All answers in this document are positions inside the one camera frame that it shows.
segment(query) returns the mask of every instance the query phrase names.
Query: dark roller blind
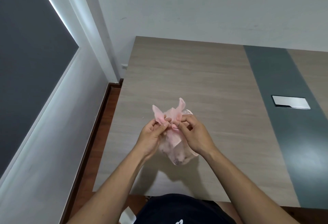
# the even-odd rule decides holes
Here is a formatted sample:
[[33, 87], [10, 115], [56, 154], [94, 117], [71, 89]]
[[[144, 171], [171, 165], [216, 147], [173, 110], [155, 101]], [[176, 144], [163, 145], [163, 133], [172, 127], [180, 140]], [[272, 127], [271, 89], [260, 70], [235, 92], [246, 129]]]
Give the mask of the dark roller blind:
[[0, 176], [77, 49], [49, 0], [0, 0]]

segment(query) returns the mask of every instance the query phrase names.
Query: person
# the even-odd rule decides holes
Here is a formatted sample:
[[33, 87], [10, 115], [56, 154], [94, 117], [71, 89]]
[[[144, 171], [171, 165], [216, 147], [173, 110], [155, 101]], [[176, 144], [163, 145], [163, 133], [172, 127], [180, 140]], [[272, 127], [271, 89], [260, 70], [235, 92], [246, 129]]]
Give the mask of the person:
[[[141, 130], [137, 143], [95, 195], [70, 219], [69, 224], [117, 224], [133, 182], [159, 146], [158, 136], [170, 127], [153, 119]], [[173, 122], [192, 150], [209, 164], [244, 224], [298, 223], [259, 189], [215, 146], [206, 127], [194, 115]], [[218, 205], [180, 194], [152, 197], [135, 224], [235, 223]]]

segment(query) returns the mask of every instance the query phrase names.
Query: plastic bag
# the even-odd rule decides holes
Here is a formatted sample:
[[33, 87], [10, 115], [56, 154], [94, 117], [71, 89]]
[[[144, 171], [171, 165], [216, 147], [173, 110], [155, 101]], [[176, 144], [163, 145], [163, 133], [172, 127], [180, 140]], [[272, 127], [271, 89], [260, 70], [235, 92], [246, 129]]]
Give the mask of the plastic bag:
[[[166, 112], [162, 113], [158, 107], [153, 105], [153, 111], [155, 114], [155, 119], [158, 123], [162, 124], [165, 122], [164, 115], [166, 118], [172, 118], [172, 121], [177, 120], [181, 121], [183, 114], [192, 114], [189, 110], [184, 110], [186, 103], [182, 98], [179, 98], [179, 106], [177, 108], [171, 108]], [[188, 163], [192, 158], [198, 156], [198, 153], [195, 153], [188, 145], [186, 138], [182, 132], [177, 128], [175, 124], [172, 124], [171, 128], [168, 128], [163, 132], [159, 137], [159, 151], [166, 154], [168, 158], [175, 165], [183, 165]]]

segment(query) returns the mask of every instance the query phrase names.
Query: person's left hand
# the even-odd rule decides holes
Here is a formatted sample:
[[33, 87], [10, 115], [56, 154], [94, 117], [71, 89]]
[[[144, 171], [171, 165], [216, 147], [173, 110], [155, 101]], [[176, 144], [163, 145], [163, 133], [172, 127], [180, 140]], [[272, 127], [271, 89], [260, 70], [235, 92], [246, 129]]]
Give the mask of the person's left hand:
[[171, 122], [172, 119], [166, 118], [165, 120], [166, 122], [160, 125], [155, 119], [152, 119], [141, 130], [137, 143], [133, 149], [143, 156], [144, 161], [147, 161], [155, 154], [159, 146], [159, 135], [161, 135], [167, 127], [171, 126], [169, 122]]

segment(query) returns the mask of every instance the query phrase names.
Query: black t-shirt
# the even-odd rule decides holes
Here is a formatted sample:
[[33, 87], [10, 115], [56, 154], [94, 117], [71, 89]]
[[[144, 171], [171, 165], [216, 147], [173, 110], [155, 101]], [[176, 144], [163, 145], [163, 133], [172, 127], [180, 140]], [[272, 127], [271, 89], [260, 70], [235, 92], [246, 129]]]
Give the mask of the black t-shirt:
[[236, 224], [215, 202], [181, 194], [152, 197], [137, 215], [134, 224]]

